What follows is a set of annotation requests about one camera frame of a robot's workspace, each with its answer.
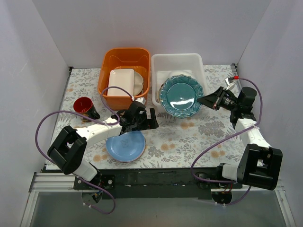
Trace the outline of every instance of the gray floor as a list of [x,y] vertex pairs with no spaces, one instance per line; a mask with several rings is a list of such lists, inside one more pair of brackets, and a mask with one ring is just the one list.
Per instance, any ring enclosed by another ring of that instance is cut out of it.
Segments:
[[[243,192],[233,194],[236,198]],[[110,210],[112,201],[101,201],[98,206]],[[285,222],[272,191],[252,191],[242,202],[225,208],[194,198],[118,199],[110,215],[83,206],[79,192],[40,192],[31,226],[284,227]]]

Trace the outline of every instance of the plastic container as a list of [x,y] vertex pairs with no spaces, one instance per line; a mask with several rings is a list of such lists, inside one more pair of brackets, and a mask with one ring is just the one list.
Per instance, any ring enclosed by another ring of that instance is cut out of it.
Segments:
[[165,112],[157,100],[158,91],[162,84],[175,70],[182,70],[192,74],[203,88],[204,95],[208,95],[208,86],[203,69],[202,58],[197,53],[155,54],[151,57],[152,103],[159,112]]
[[[147,93],[150,88],[150,53],[143,48],[116,48],[108,51],[103,60],[98,82],[98,92],[100,94],[108,87],[111,70],[116,69],[133,69],[140,73],[143,77],[143,91],[135,98],[144,97],[147,100]],[[130,97],[127,96],[107,96],[107,91],[103,97],[113,110],[127,109],[132,102]]]

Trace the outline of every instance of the orange plastic bin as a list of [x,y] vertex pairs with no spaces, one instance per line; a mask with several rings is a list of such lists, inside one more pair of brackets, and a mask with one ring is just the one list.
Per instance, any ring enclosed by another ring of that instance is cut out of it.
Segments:
[[[150,53],[143,48],[116,48],[108,51],[103,60],[98,82],[98,92],[100,94],[108,87],[111,70],[116,69],[134,69],[140,73],[144,80],[143,91],[135,98],[144,97],[147,100],[147,93],[150,89]],[[107,91],[103,97],[113,110],[127,109],[132,102],[128,96],[107,96]]]

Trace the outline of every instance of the cable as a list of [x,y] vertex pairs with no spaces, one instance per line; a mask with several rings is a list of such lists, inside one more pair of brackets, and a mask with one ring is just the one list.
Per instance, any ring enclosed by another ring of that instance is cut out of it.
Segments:
[[[253,129],[255,126],[259,125],[261,123],[261,119],[262,119],[262,112],[263,112],[263,99],[262,99],[262,95],[261,95],[261,92],[258,88],[258,86],[252,82],[251,80],[249,79],[244,79],[244,78],[234,78],[234,79],[241,79],[241,80],[245,80],[245,81],[248,81],[249,83],[251,83],[257,90],[258,94],[259,94],[259,97],[260,97],[260,114],[259,114],[259,119],[258,121],[256,122],[255,125],[252,125],[246,129],[243,129],[242,131],[240,132],[237,132],[231,136],[228,136],[222,140],[220,140],[219,142],[216,142],[215,144],[211,145],[209,148],[207,148],[206,150],[204,150],[200,155],[198,155],[198,157],[194,160],[193,164],[191,165],[190,167],[190,172],[191,174],[193,175],[193,177],[199,181],[205,181],[205,182],[210,182],[210,183],[233,183],[233,181],[218,181],[218,180],[208,180],[208,179],[205,179],[205,178],[201,178],[201,177],[198,177],[195,175],[194,173],[194,165],[196,164],[196,162],[208,151],[210,151],[211,149],[215,148],[216,146],[218,146],[219,144],[233,138],[233,137],[236,137],[236,136],[239,136],[240,134],[246,132],[246,131],[249,131],[251,129]],[[237,202],[240,202],[246,195],[247,193],[250,191],[250,188],[247,190],[247,192],[243,195],[243,197],[241,197],[240,199],[236,200],[235,202],[232,202],[232,203],[229,203],[229,205],[233,205]]]
[[247,191],[239,199],[237,199],[234,202],[226,203],[225,205],[226,206],[231,206],[231,205],[234,205],[234,204],[240,202],[241,200],[243,200],[245,198],[245,196],[247,196],[247,194],[250,192],[250,189],[251,189],[251,186],[249,186],[249,188],[247,189]]
[[114,203],[113,208],[112,208],[110,211],[103,211],[103,210],[101,210],[100,208],[98,208],[98,207],[96,207],[96,206],[94,206],[94,205],[91,205],[91,204],[85,202],[86,205],[88,205],[89,207],[92,207],[93,209],[95,209],[95,210],[101,212],[102,214],[110,214],[110,213],[112,213],[112,212],[115,210],[115,208],[116,208],[116,200],[114,199],[114,197],[113,197],[113,195],[112,195],[111,193],[109,193],[107,190],[105,190],[105,189],[103,189],[103,188],[101,188],[101,187],[99,187],[99,186],[96,186],[96,185],[94,185],[94,184],[92,184],[92,183],[90,183],[90,182],[84,180],[82,177],[79,177],[79,179],[80,179],[81,181],[83,181],[84,183],[88,184],[89,186],[92,186],[92,187],[94,187],[94,188],[99,189],[100,191],[105,192],[107,195],[109,195],[109,197],[112,199],[112,201],[113,201],[113,203]]
[[225,187],[225,189],[224,189],[224,191],[222,191],[221,193],[225,193],[225,191],[227,190],[227,188],[228,188],[228,184],[226,185],[226,187]]
[[[83,117],[83,118],[85,118],[85,119],[87,119],[87,120],[90,120],[90,121],[92,121],[92,122],[94,122],[94,123],[102,124],[102,125],[108,125],[108,126],[118,124],[118,123],[120,122],[120,117],[119,117],[119,115],[118,115],[117,113],[115,113],[115,112],[106,104],[106,101],[105,101],[104,98],[103,98],[104,92],[107,91],[107,90],[110,89],[110,88],[117,88],[117,89],[120,89],[120,90],[124,91],[125,93],[127,93],[127,94],[132,98],[132,100],[134,100],[134,96],[132,96],[130,93],[128,93],[128,92],[127,92],[126,90],[124,90],[123,88],[116,87],[116,86],[107,87],[107,88],[105,88],[105,89],[102,91],[102,93],[101,93],[101,101],[102,101],[103,105],[104,105],[108,110],[110,110],[110,112],[112,112],[112,113],[117,117],[117,119],[118,119],[117,122],[115,122],[115,123],[107,123],[107,124],[106,124],[106,123],[104,123],[104,122],[101,122],[101,121],[98,121],[98,120],[95,120],[95,119],[86,117],[86,116],[84,116],[84,115],[82,115],[82,114],[80,114],[80,113],[76,113],[76,112],[68,111],[68,110],[58,110],[58,111],[54,111],[54,112],[52,112],[52,113],[49,113],[49,114],[48,114],[47,116],[45,116],[45,117],[41,120],[41,122],[38,124],[37,130],[36,130],[36,133],[35,133],[35,144],[36,144],[36,147],[37,147],[38,151],[40,152],[40,154],[41,154],[43,157],[45,157],[48,161],[50,161],[50,162],[53,163],[53,161],[52,161],[52,160],[51,160],[51,159],[50,159],[50,158],[41,150],[41,148],[39,147],[39,144],[38,144],[38,133],[39,133],[39,130],[40,130],[40,127],[41,127],[42,123],[43,123],[48,117],[50,117],[50,116],[52,116],[52,115],[54,115],[54,114],[58,114],[58,113],[74,114],[74,115]],[[94,208],[95,210],[97,210],[97,211],[99,211],[99,212],[101,212],[101,213],[103,213],[103,214],[110,214],[110,213],[112,213],[112,212],[114,211],[114,209],[115,209],[115,207],[116,207],[116,201],[115,201],[115,199],[114,199],[114,197],[113,197],[113,195],[112,195],[111,193],[109,193],[108,191],[106,191],[105,189],[103,189],[103,188],[101,188],[101,187],[99,187],[99,186],[96,186],[96,185],[94,185],[94,184],[92,184],[92,183],[90,183],[90,182],[84,180],[82,177],[79,177],[79,179],[80,179],[81,181],[83,181],[84,183],[86,183],[86,184],[88,184],[88,185],[90,185],[90,186],[92,186],[92,187],[95,187],[95,188],[99,189],[100,191],[105,192],[107,195],[109,195],[109,197],[110,197],[110,198],[113,200],[113,202],[114,202],[114,206],[113,206],[113,208],[112,208],[111,211],[103,211],[103,210],[99,209],[98,207],[95,207],[95,206],[93,206],[93,205],[90,205],[89,203],[85,203],[86,205],[88,205],[89,207]]]
[[233,185],[233,183],[231,184],[231,188],[229,189],[229,191],[227,193],[230,193],[232,191],[232,185]]

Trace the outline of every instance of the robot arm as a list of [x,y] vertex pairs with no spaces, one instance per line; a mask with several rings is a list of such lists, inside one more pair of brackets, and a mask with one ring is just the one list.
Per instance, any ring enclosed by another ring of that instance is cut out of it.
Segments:
[[[240,132],[257,123],[251,112],[257,92],[250,87],[243,87],[236,98],[228,90],[232,87],[232,80],[233,78],[226,79],[227,89],[220,87],[214,93],[199,98],[198,102],[214,110],[219,110],[220,107],[229,110],[230,122],[233,128]],[[282,163],[281,150],[272,148],[257,127],[242,133],[240,138],[246,146],[241,161],[238,166],[221,163],[219,166],[221,180],[229,179],[245,185],[275,189]]]
[[[85,148],[126,132],[158,128],[155,110],[150,109],[151,118],[147,119],[144,103],[145,100],[140,98],[132,102],[127,110],[118,111],[120,122],[116,125],[94,124],[80,129],[64,127],[50,146],[48,156],[64,174],[75,174],[99,185],[101,173],[83,159]],[[104,122],[115,123],[117,117],[113,115]]]

